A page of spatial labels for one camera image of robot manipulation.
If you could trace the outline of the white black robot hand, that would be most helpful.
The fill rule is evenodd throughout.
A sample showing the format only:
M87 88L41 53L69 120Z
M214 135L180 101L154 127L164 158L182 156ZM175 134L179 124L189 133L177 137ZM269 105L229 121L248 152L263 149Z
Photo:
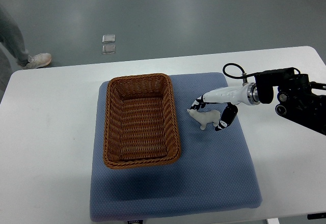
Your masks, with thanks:
M229 127L234 121L238 108L237 104L244 103L251 105L251 101L247 94L249 85L244 87L226 87L212 90L198 97L191 105L190 109L199 110L207 104L226 103L227 106L221 113L219 124L215 127L215 131L219 131Z

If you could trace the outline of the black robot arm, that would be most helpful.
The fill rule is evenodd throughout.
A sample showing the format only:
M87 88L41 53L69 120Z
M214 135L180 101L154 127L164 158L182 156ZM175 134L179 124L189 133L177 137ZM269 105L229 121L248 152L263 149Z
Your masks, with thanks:
M252 74L258 99L263 104L273 101L273 87L278 88L276 113L325 135L325 95L316 95L313 89L325 90L324 83L309 81L308 74L295 73L296 68L267 70Z

